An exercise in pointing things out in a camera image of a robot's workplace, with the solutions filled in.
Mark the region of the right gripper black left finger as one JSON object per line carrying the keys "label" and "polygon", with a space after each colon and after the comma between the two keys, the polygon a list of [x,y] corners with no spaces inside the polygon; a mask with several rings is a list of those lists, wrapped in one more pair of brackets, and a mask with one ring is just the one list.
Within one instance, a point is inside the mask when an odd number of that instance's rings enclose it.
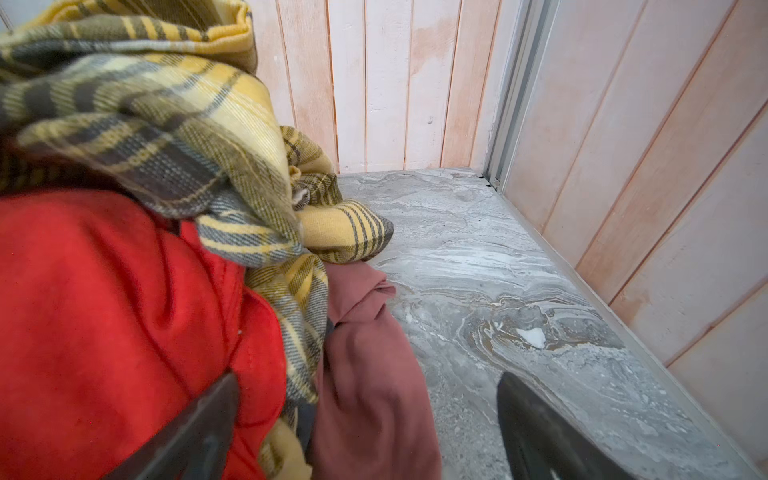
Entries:
{"label": "right gripper black left finger", "polygon": [[220,479],[239,406],[236,375],[220,376],[107,479]]}

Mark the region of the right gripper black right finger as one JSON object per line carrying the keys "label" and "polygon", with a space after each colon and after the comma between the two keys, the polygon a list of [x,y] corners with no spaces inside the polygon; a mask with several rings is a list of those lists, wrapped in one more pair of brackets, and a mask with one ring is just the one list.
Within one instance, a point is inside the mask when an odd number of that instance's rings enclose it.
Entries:
{"label": "right gripper black right finger", "polygon": [[497,387],[498,422],[515,479],[630,479],[632,475],[511,372]]}

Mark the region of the red cloth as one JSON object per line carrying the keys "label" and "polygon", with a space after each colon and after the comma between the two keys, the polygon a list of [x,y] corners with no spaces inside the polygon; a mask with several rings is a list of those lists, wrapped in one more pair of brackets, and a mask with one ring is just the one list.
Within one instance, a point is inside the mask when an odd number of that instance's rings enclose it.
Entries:
{"label": "red cloth", "polygon": [[102,190],[2,201],[3,478],[98,479],[233,372],[224,477],[260,479],[285,366],[273,309],[191,222]]}

